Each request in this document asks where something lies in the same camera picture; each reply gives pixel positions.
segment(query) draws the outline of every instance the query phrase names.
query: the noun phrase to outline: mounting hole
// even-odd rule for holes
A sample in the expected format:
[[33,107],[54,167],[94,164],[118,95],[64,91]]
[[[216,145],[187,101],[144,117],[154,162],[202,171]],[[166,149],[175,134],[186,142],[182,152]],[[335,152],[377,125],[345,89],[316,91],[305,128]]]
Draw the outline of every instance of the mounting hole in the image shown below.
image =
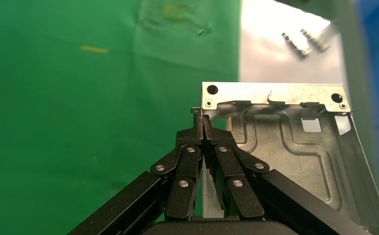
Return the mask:
[[207,92],[208,92],[208,94],[217,94],[218,88],[214,85],[209,85],[207,87]]
[[337,94],[337,93],[334,93],[331,95],[331,99],[335,102],[335,103],[341,103],[342,102],[342,96],[340,94]]

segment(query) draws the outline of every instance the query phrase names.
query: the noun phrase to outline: green fabric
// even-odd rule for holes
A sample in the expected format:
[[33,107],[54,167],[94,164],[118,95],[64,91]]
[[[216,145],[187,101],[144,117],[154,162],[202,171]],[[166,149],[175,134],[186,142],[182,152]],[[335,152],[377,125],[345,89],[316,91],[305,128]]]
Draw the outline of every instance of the green fabric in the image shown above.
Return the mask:
[[65,234],[237,81],[239,1],[0,0],[0,234]]

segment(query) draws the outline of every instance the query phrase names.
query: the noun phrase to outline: black metal arm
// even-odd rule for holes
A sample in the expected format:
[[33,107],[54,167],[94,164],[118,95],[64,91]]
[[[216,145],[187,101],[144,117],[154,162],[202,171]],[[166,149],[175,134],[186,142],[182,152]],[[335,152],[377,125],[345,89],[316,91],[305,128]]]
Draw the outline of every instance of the black metal arm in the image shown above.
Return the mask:
[[[225,217],[194,216],[202,160]],[[165,212],[165,222],[154,224]],[[231,132],[194,115],[174,150],[80,223],[70,235],[366,235],[367,231],[269,165],[238,148]]]

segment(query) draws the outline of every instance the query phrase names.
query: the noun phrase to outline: metal bracket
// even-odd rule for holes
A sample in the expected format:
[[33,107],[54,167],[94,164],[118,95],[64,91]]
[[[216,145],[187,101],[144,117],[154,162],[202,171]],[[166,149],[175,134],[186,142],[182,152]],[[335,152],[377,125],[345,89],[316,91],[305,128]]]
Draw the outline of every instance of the metal bracket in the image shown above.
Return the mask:
[[202,109],[218,104],[248,101],[251,104],[324,105],[328,112],[350,112],[341,84],[203,82]]

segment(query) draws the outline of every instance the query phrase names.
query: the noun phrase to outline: metal rivet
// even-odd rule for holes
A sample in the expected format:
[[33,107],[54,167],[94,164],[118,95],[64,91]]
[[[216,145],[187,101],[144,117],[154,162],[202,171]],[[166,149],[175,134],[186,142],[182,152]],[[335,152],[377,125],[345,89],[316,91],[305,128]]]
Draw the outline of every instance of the metal rivet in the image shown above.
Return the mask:
[[240,180],[234,180],[233,185],[236,186],[237,188],[243,186],[243,182]]
[[181,186],[181,187],[183,187],[183,188],[186,188],[186,187],[188,187],[188,182],[185,181],[185,180],[181,180],[181,181],[179,182],[179,186]]
[[164,167],[163,165],[157,165],[157,166],[155,167],[155,169],[156,169],[157,171],[163,171],[163,170],[165,170],[165,167]]
[[261,163],[256,163],[256,164],[255,164],[255,167],[256,167],[257,169],[263,169],[263,168],[264,168],[263,164],[261,164]]

